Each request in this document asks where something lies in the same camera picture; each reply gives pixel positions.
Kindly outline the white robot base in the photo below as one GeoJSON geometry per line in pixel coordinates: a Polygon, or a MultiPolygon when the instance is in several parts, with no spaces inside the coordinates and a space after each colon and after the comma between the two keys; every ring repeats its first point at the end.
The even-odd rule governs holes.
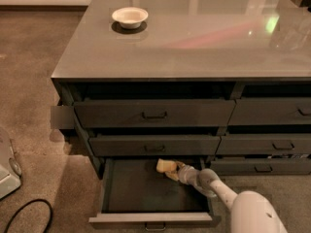
{"type": "Polygon", "coordinates": [[[21,186],[21,174],[9,134],[4,128],[0,127],[0,199],[21,186]]]}

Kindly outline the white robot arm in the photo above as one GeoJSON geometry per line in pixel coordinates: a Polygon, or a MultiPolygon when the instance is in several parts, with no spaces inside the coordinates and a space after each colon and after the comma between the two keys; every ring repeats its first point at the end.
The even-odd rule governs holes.
{"type": "Polygon", "coordinates": [[[264,196],[254,191],[237,194],[212,169],[197,170],[172,160],[160,160],[156,169],[171,180],[192,185],[206,197],[218,196],[230,212],[231,233],[288,233],[264,196]]]}

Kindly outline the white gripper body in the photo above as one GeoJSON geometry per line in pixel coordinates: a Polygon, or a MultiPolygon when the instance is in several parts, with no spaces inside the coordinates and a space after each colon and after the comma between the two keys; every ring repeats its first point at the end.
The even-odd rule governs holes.
{"type": "Polygon", "coordinates": [[[199,182],[200,171],[192,166],[186,165],[178,171],[179,181],[183,184],[200,186],[199,182]]]}

